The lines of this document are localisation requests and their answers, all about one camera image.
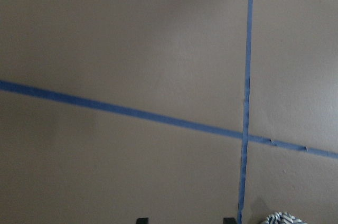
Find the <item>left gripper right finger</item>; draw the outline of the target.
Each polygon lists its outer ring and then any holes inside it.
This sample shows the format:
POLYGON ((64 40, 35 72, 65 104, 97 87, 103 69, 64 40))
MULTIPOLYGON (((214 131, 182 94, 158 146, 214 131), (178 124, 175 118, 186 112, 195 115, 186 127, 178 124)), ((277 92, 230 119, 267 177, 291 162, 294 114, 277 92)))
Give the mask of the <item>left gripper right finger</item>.
POLYGON ((235 218, 233 217, 224 217, 223 224, 235 224, 235 218))

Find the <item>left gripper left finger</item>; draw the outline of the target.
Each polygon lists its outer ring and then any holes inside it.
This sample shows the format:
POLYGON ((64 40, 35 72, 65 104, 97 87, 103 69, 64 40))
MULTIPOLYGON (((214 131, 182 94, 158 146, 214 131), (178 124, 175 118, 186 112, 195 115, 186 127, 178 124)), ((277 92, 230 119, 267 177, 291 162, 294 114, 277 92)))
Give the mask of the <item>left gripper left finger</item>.
POLYGON ((137 218, 136 224, 148 224, 148 217, 137 218))

